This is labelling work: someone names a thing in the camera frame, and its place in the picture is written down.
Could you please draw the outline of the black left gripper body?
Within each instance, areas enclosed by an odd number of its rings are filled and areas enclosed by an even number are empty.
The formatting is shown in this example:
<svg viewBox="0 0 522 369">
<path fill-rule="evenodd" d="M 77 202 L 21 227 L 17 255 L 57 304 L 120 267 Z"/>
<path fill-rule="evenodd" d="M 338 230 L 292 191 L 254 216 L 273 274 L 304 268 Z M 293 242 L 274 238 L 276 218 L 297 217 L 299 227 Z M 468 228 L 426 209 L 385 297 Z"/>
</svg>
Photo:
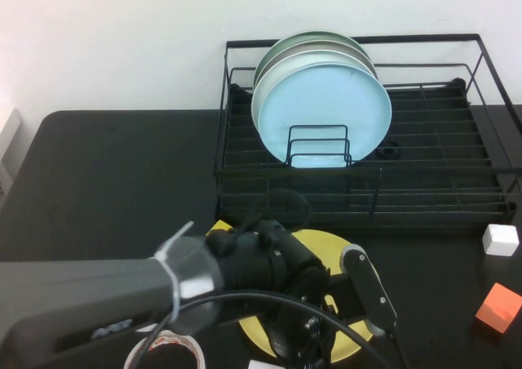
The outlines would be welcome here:
<svg viewBox="0 0 522 369">
<path fill-rule="evenodd" d="M 365 318 L 351 279 L 344 275 L 310 274 L 284 290 L 305 303 L 335 316 L 345 325 Z M 285 365 L 329 365 L 334 328 L 317 316 L 289 305 L 277 305 L 260 318 L 269 344 Z"/>
</svg>

